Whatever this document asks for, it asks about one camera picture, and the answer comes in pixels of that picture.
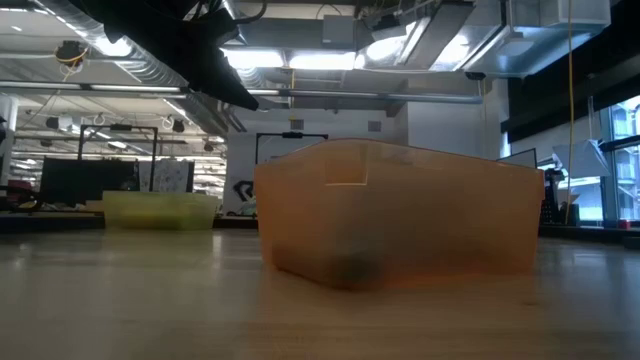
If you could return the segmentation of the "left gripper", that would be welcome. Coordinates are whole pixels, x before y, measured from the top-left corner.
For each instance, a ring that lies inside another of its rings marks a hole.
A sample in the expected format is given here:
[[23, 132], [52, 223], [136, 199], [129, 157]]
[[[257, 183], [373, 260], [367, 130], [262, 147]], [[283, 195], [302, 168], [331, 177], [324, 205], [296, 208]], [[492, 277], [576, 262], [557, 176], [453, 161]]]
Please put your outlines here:
[[224, 10], [187, 20], [194, 1], [110, 0], [102, 3], [108, 34], [119, 33], [180, 74], [195, 91], [255, 111], [259, 102], [235, 76], [220, 46], [238, 33]]

